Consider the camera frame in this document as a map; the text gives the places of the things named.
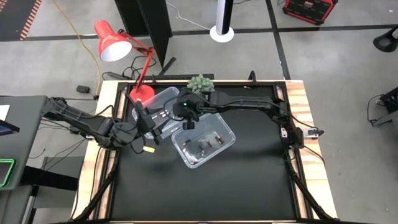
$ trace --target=yellow power cord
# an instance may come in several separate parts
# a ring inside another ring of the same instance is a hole
[[[75,27],[73,26],[72,22],[70,22],[69,18],[67,17],[67,15],[62,11],[62,9],[60,8],[60,6],[57,4],[57,2],[55,0],[52,0],[52,2],[54,3],[55,7],[57,7],[57,9],[61,12],[61,14],[64,16],[64,18],[68,21],[70,27],[72,27],[72,29],[75,31],[77,38],[79,38],[79,41],[81,43],[81,45],[88,51],[88,53],[91,55],[91,58],[93,58],[95,65],[97,66],[97,72],[98,72],[98,83],[97,83],[97,90],[95,91],[95,95],[99,96],[100,93],[100,83],[101,83],[101,72],[100,72],[100,66],[98,65],[97,60],[95,59],[93,53],[91,53],[91,51],[87,48],[87,46],[83,43],[83,41],[80,38],[79,33],[77,32],[77,30],[75,29]]]

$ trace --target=concrete floor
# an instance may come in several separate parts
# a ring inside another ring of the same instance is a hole
[[[216,0],[169,0],[183,17],[205,27],[215,23]],[[286,16],[282,5],[271,0],[278,27],[313,27]],[[113,1],[58,0],[81,34],[93,34],[93,24],[106,19],[117,30],[123,27]],[[177,18],[168,7],[173,31],[200,28]],[[337,4],[323,26],[361,26],[393,24],[398,21],[395,0],[345,0]],[[236,5],[231,21],[233,28],[270,28],[265,0]],[[320,138],[326,171],[336,211],[342,220],[370,223],[396,223],[398,220],[398,138],[391,125],[372,128],[366,121],[366,104],[370,97],[397,86],[398,51],[378,51],[373,38],[386,30],[345,30],[280,33],[292,79],[304,80],[312,115],[325,130]],[[64,18],[50,0],[43,0],[28,36],[73,35]],[[150,44],[148,38],[142,38]],[[96,54],[98,40],[85,40]],[[95,91],[97,76],[89,54],[77,40],[0,42],[2,95],[48,95],[89,98],[75,91],[77,85]],[[116,63],[99,61],[101,71],[121,72],[136,56]],[[217,79],[247,79],[255,70],[259,79],[284,78],[272,33],[236,34],[227,44],[217,44],[208,35],[172,37],[168,60],[176,57],[168,74],[214,73]],[[159,66],[149,70],[157,74]],[[91,101],[71,101],[72,106],[92,111]],[[374,117],[384,114],[371,107]],[[44,156],[77,142],[62,130],[41,129],[29,160],[39,167]],[[83,156],[85,144],[72,155]],[[34,223],[67,220],[71,208],[39,210]]]

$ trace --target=green plant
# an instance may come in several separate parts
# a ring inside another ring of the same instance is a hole
[[[187,88],[191,89],[192,92],[196,94],[201,94],[204,91],[214,91],[214,84],[209,78],[199,75],[197,77],[192,77],[188,82]]]

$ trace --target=black table surface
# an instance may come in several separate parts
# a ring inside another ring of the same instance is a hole
[[[216,89],[230,95],[274,96],[269,87]],[[185,165],[170,138],[157,146],[153,154],[137,155],[129,147],[123,148],[110,218],[132,221],[295,218],[278,125],[259,111],[235,110],[221,116],[236,135],[236,142],[196,169]],[[139,151],[142,141],[135,141],[134,147]]]
[[[15,159],[16,166],[9,183],[0,190],[12,190],[19,185],[36,137],[46,96],[0,97],[0,105],[10,105],[6,121],[19,127],[19,133],[0,136],[0,158]]]

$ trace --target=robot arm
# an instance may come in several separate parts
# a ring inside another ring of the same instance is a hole
[[[173,113],[185,120],[184,129],[195,128],[194,121],[199,121],[200,114],[222,113],[229,110],[259,110],[283,127],[285,133],[282,133],[282,136],[290,146],[303,147],[303,131],[294,124],[284,101],[272,100],[269,96],[229,96],[222,91],[209,91],[202,96],[189,90],[180,92],[176,104],[173,105]]]
[[[155,127],[148,110],[141,102],[134,103],[139,114],[137,123],[125,123],[113,117],[91,115],[72,106],[64,98],[48,98],[42,110],[42,116],[53,121],[65,121],[78,128],[83,134],[93,136],[99,146],[107,149],[117,149],[132,143],[142,134],[151,132],[158,144],[161,131]]]

